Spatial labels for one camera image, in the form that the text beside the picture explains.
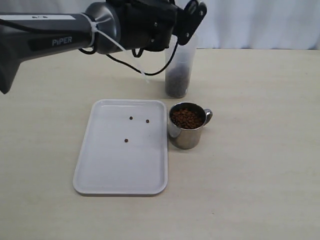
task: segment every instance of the white backdrop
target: white backdrop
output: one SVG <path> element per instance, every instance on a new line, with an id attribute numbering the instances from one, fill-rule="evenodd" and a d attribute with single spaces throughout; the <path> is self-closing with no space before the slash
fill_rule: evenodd
<path id="1" fill-rule="evenodd" d="M 0 12 L 77 13 L 92 2 L 95 0 L 0 0 Z M 176 2 L 184 6 L 188 0 Z M 208 15 L 197 32 L 199 48 L 320 48 L 320 0 L 204 2 Z"/>

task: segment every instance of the robotic arm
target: robotic arm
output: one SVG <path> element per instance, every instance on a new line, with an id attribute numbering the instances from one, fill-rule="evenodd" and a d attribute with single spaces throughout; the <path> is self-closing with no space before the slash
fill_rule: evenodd
<path id="1" fill-rule="evenodd" d="M 103 55 L 119 52 L 93 32 L 93 23 L 126 50 L 160 52 L 168 48 L 172 35 L 179 45 L 187 44 L 206 14 L 206 5 L 197 0 L 185 9 L 174 0 L 106 0 L 80 14 L 0 13 L 0 91 L 10 91 L 27 60 L 82 48 Z"/>

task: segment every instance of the table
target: table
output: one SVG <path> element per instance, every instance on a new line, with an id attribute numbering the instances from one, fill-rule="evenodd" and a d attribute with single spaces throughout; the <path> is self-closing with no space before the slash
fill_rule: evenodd
<path id="1" fill-rule="evenodd" d="M 123 53 L 115 54 L 132 63 Z M 148 72 L 164 65 L 146 53 Z M 1 240 L 315 240 L 320 236 L 320 54 L 199 49 L 183 101 L 212 109 L 200 144 L 169 146 L 156 197 L 84 197 L 72 185 L 94 102 L 180 99 L 103 55 L 21 65 L 0 95 Z"/>

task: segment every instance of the white tray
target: white tray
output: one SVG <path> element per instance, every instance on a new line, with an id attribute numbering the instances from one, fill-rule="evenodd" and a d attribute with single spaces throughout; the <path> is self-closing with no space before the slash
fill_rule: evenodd
<path id="1" fill-rule="evenodd" d="M 167 141 L 167 108 L 162 102 L 96 102 L 74 172 L 74 189 L 82 195 L 161 193 L 168 183 Z"/>

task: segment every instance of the tray rim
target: tray rim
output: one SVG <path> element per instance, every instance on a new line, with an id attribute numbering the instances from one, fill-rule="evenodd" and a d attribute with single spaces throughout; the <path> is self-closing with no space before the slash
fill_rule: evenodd
<path id="1" fill-rule="evenodd" d="M 100 191 L 85 191 L 83 190 L 79 185 L 78 185 L 78 182 L 77 182 L 77 175 L 78 175 L 78 172 L 79 172 L 79 168 L 81 166 L 81 163 L 82 163 L 82 155 L 83 155 L 83 152 L 84 152 L 84 148 L 85 148 L 85 144 L 86 144 L 86 139 L 87 139 L 87 136 L 89 134 L 89 131 L 90 131 L 90 126 L 91 126 L 91 123 L 93 121 L 93 112 L 95 110 L 95 108 L 97 107 L 97 105 L 99 105 L 101 102 L 112 102 L 112 101 L 117 101 L 117 102 L 145 102 L 145 103 L 159 103 L 163 106 L 163 111 L 164 111 L 164 119 L 163 119 L 163 124 L 165 125 L 165 144 L 164 144 L 164 169 L 163 169 L 163 174 L 164 174 L 164 179 L 163 179 L 163 184 L 155 189 L 155 190 L 152 190 L 152 191 L 145 191 L 145 190 L 139 190 L 139 191 L 130 191 L 130 192 L 115 192 L 115 191 L 104 191 L 104 192 L 100 192 Z M 91 107 L 91 110 L 90 110 L 90 114 L 89 114 L 89 119 L 88 119 L 88 122 L 87 122 L 87 125 L 86 125 L 86 129 L 85 129 L 85 132 L 84 132 L 84 136 L 83 136 L 83 140 L 82 140 L 82 143 L 81 143 L 81 149 L 80 149 L 80 152 L 78 154 L 78 158 L 77 158 L 77 163 L 76 163 L 76 167 L 75 167 L 75 170 L 74 170 L 74 175 L 73 175 L 73 180 L 72 180 L 72 183 L 73 183 L 73 188 L 76 192 L 78 192 L 79 194 L 81 195 L 84 195 L 84 196 L 91 196 L 91 195 L 98 195 L 98 196 L 101 196 L 101 195 L 105 195 L 105 196 L 154 196 L 154 195 L 158 195 L 160 193 L 162 193 L 167 185 L 168 185 L 168 181 L 169 181 L 169 163 L 168 163 L 168 123 L 167 123 L 167 106 L 160 100 L 151 100 L 151 99 L 125 99 L 125 98 L 122 98 L 122 99 L 117 99 L 117 98 L 110 98 L 110 99 L 107 99 L 107 98 L 103 98 L 103 99 L 100 99 L 98 101 L 96 101 L 92 107 Z"/>

